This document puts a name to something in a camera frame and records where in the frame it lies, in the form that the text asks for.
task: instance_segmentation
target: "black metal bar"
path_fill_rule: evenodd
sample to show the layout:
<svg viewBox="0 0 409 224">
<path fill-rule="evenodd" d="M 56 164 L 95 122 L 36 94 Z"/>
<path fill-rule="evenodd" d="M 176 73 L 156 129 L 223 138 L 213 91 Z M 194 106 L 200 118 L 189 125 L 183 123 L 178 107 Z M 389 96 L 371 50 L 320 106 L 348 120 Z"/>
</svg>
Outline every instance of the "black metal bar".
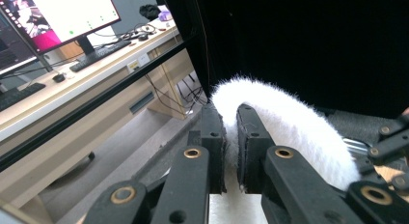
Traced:
<svg viewBox="0 0 409 224">
<path fill-rule="evenodd" d="M 259 115 L 249 105 L 237 109 L 238 167 L 237 178 L 244 185 L 246 193 L 261 194 L 263 168 L 267 149 L 275 146 L 273 139 L 262 124 Z"/>
<path fill-rule="evenodd" d="M 226 192 L 224 158 L 226 132 L 213 104 L 202 107 L 201 142 L 210 153 L 210 193 Z"/>
<path fill-rule="evenodd" d="M 207 223 L 209 152 L 187 146 L 175 156 L 150 223 Z"/>
<path fill-rule="evenodd" d="M 365 223 L 409 223 L 409 204 L 387 185 L 375 182 L 354 182 L 345 202 Z"/>
<path fill-rule="evenodd" d="M 79 121 L 94 109 L 99 107 L 108 99 L 115 96 L 117 93 L 121 92 L 126 87 L 130 86 L 132 83 L 140 79 L 141 77 L 145 76 L 150 71 L 154 70 L 158 66 L 160 66 L 165 61 L 169 60 L 181 50 L 183 50 L 186 46 L 191 44 L 192 42 L 196 42 L 198 40 L 197 36 L 191 36 L 190 38 L 186 39 L 183 42 L 179 42 L 177 45 L 172 47 L 171 49 L 164 52 L 159 57 L 153 59 L 140 70 L 131 73 L 129 76 L 124 78 L 123 80 L 119 81 L 112 87 L 108 88 L 107 90 L 103 91 L 98 96 L 92 98 L 91 100 L 87 101 L 83 105 L 79 106 L 75 110 L 69 112 L 66 116 L 55 122 L 54 124 L 48 126 L 44 130 L 40 131 L 38 134 L 34 135 L 33 137 L 29 138 L 28 140 L 24 141 L 20 145 L 14 147 L 12 150 L 8 151 L 7 153 L 0 156 L 0 172 L 3 172 L 8 167 L 19 161 L 22 157 L 29 154 L 69 126 L 73 125 L 75 122 Z"/>
<path fill-rule="evenodd" d="M 280 194 L 292 223 L 362 223 L 296 150 L 269 148 L 264 171 Z"/>
<path fill-rule="evenodd" d="M 374 165 L 384 165 L 409 155 L 409 129 L 405 129 L 373 146 L 368 158 Z"/>
<path fill-rule="evenodd" d="M 135 181 L 118 182 L 107 188 L 94 202 L 84 220 L 87 223 L 148 223 L 150 208 L 146 187 Z"/>
</svg>

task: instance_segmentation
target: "computer monitor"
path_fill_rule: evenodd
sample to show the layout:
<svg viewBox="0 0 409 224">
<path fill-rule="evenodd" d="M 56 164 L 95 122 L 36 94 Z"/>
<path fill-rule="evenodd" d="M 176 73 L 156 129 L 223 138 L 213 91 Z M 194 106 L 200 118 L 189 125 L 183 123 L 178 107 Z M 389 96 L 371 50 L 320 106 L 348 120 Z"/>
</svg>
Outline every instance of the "computer monitor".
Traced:
<svg viewBox="0 0 409 224">
<path fill-rule="evenodd" d="M 38 54 L 73 41 L 92 53 L 87 35 L 121 20 L 112 0 L 0 0 L 0 5 Z"/>
<path fill-rule="evenodd" d="M 37 60 L 35 52 L 0 14 L 0 78 Z"/>
</svg>

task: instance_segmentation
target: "desk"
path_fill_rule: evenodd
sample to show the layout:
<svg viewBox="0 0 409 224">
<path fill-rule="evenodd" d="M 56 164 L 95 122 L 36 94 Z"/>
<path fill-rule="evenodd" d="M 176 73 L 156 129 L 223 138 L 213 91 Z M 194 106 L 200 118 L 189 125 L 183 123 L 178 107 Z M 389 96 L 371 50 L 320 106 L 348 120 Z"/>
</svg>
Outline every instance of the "desk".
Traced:
<svg viewBox="0 0 409 224">
<path fill-rule="evenodd" d="M 43 90 L 0 113 L 0 155 L 127 77 L 127 64 L 144 54 L 153 59 L 177 42 L 174 22 L 155 20 L 151 24 L 166 31 L 157 31 L 145 42 L 133 41 L 130 46 L 80 72 L 69 70 L 73 63 L 59 68 L 57 71 L 67 74 L 61 83 L 52 80 L 53 72 L 39 78 L 38 81 L 46 85 Z M 156 88 L 181 104 L 175 85 L 193 70 L 183 50 L 151 71 L 149 77 Z M 148 80 L 141 78 L 1 172 L 0 197 L 18 208 L 23 206 L 136 116 L 140 110 L 131 112 L 129 107 L 147 95 L 154 99 L 143 107 L 185 118 L 184 109 L 169 98 L 162 96 L 161 100 L 173 109 L 160 104 Z"/>
</svg>

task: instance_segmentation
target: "black fabric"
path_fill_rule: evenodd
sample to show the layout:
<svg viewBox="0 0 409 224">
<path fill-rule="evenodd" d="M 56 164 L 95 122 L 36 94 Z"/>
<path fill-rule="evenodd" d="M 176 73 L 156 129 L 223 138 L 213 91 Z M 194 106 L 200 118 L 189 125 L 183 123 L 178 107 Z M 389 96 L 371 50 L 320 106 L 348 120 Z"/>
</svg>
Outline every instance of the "black fabric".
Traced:
<svg viewBox="0 0 409 224">
<path fill-rule="evenodd" d="M 160 10 L 156 5 L 144 5 L 139 8 L 139 14 L 149 21 L 153 21 L 159 16 Z"/>
</svg>

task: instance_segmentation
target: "white fluffy toy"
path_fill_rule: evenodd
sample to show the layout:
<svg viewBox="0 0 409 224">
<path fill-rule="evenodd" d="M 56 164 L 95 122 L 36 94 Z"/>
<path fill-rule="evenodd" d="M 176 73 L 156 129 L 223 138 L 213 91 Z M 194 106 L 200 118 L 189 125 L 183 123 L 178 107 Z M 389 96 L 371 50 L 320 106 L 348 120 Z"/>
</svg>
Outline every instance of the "white fluffy toy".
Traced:
<svg viewBox="0 0 409 224">
<path fill-rule="evenodd" d="M 306 104 L 270 84 L 236 77 L 219 84 L 211 102 L 227 133 L 225 181 L 228 192 L 210 196 L 210 223 L 267 223 L 259 195 L 240 191 L 236 177 L 239 105 L 252 106 L 276 145 L 291 147 L 332 186 L 341 190 L 360 176 L 339 134 Z"/>
</svg>

